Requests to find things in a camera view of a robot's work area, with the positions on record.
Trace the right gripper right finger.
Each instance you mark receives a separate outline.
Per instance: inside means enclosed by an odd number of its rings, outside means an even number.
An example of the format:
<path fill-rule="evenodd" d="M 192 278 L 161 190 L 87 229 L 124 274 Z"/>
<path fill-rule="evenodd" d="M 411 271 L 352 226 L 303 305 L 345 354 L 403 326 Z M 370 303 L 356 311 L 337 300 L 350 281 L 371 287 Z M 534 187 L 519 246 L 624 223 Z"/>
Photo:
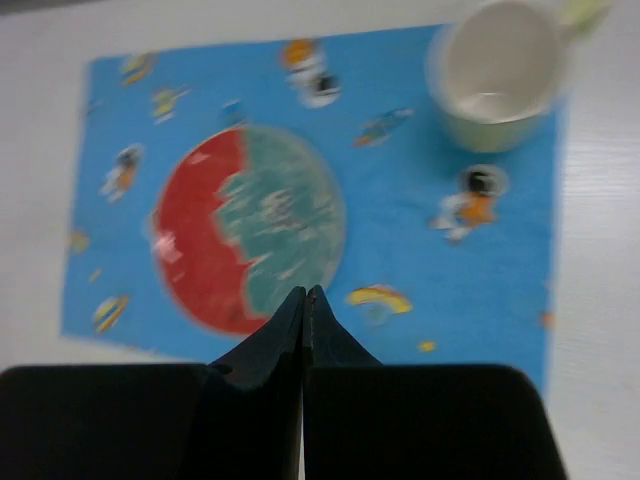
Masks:
<path fill-rule="evenodd" d="M 502 365 L 385 365 L 306 300 L 303 427 L 309 479 L 564 479 L 541 397 Z"/>

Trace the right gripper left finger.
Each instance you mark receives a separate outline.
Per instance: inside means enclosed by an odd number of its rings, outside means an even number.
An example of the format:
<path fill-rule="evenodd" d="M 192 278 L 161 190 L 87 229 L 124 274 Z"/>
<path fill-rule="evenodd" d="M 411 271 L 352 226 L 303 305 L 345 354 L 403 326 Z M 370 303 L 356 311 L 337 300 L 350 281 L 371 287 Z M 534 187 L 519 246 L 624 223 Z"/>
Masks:
<path fill-rule="evenodd" d="M 1 376 L 5 479 L 294 479 L 300 334 L 293 289 L 209 364 L 13 367 Z"/>

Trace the blue astronaut print cloth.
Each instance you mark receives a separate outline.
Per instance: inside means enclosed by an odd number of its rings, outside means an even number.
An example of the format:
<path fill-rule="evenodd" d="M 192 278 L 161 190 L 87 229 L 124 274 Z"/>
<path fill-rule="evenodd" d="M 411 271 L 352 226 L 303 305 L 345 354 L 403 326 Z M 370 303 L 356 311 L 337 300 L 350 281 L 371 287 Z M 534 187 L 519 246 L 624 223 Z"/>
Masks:
<path fill-rule="evenodd" d="M 246 336 L 194 323 L 160 275 L 149 216 L 175 166 L 233 127 L 292 132 L 346 207 L 322 287 L 385 363 L 498 363 L 547 379 L 561 113 L 522 146 L 463 151 L 425 79 L 435 27 L 103 57 L 89 111 L 63 294 L 66 335 L 199 361 Z"/>

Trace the red and teal plate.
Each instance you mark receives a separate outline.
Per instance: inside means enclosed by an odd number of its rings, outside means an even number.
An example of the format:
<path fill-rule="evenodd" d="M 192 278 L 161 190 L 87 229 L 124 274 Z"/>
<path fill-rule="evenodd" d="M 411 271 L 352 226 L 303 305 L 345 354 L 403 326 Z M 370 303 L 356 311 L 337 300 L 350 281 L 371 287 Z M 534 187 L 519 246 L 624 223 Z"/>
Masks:
<path fill-rule="evenodd" d="M 295 287 L 328 286 L 346 207 L 327 162 L 290 131 L 223 130 L 174 168 L 149 216 L 160 275 L 196 324 L 246 336 Z"/>

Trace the pale yellow mug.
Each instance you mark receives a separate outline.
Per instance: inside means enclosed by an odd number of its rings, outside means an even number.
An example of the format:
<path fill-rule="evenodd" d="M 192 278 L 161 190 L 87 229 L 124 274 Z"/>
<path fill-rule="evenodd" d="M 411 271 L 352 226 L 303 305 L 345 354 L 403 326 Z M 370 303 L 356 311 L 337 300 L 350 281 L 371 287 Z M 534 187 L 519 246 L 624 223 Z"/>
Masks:
<path fill-rule="evenodd" d="M 425 77 L 445 131 L 475 153 L 508 151 L 561 96 L 572 47 L 609 13 L 609 1 L 485 1 L 446 25 L 429 47 Z"/>

